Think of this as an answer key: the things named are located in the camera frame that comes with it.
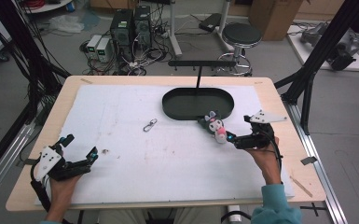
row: plush doll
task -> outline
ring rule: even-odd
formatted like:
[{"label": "plush doll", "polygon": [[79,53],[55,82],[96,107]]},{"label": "plush doll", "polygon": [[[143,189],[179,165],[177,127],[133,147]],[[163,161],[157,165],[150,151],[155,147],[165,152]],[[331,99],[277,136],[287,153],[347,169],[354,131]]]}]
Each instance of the plush doll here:
[{"label": "plush doll", "polygon": [[205,115],[203,119],[198,119],[198,122],[208,133],[214,135],[214,139],[218,143],[227,142],[226,129],[217,110],[209,112],[209,115]]}]

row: black oval tray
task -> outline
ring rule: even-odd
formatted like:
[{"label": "black oval tray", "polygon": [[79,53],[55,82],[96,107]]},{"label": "black oval tray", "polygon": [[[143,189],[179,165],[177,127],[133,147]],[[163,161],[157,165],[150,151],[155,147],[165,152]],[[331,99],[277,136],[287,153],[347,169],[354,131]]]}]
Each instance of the black oval tray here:
[{"label": "black oval tray", "polygon": [[225,119],[233,108],[232,96],[218,88],[176,88],[162,97],[162,109],[171,119],[197,120],[212,110]]}]

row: stool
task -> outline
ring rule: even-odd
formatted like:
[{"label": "stool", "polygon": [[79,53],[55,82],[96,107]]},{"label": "stool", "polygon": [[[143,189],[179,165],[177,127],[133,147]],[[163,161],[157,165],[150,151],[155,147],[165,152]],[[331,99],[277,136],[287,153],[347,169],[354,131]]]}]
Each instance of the stool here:
[{"label": "stool", "polygon": [[233,76],[251,77],[252,67],[245,57],[245,49],[255,47],[260,42],[261,36],[260,31],[248,24],[231,23],[226,25],[223,29],[222,38],[226,43],[234,47],[234,52],[225,53],[218,60],[234,61],[237,65],[232,68],[221,67],[217,72],[222,70]]}]

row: white device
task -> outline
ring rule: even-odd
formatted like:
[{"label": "white device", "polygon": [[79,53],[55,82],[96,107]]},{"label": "white device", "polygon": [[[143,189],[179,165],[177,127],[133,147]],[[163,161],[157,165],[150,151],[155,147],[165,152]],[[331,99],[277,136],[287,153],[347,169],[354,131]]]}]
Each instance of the white device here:
[{"label": "white device", "polygon": [[103,37],[97,47],[98,59],[101,63],[108,63],[113,56],[112,45],[109,37]]},{"label": "white device", "polygon": [[40,156],[40,163],[37,169],[36,180],[40,181],[61,159],[61,155],[49,147],[44,147]]},{"label": "white device", "polygon": [[[233,212],[233,211],[241,211],[240,206],[239,205],[229,205],[228,206],[228,212]],[[241,215],[232,215],[228,218],[229,220],[229,224],[234,224],[234,223],[242,223],[242,218]]]},{"label": "white device", "polygon": [[250,120],[255,123],[271,123],[271,122],[278,122],[287,120],[287,117],[283,117],[280,115],[275,115],[270,112],[266,112],[263,110],[258,111],[254,114]]},{"label": "white device", "polygon": [[94,35],[91,38],[90,42],[87,44],[87,52],[89,53],[89,58],[98,60],[97,47],[100,43],[101,38],[101,35]]}]

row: black stool seat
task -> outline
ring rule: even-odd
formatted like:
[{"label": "black stool seat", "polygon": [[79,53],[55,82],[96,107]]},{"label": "black stool seat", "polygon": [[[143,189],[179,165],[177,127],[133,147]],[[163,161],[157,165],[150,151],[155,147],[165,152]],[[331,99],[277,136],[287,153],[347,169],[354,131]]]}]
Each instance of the black stool seat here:
[{"label": "black stool seat", "polygon": [[223,40],[233,47],[252,48],[261,40],[261,33],[255,27],[243,23],[231,23],[223,29]]}]

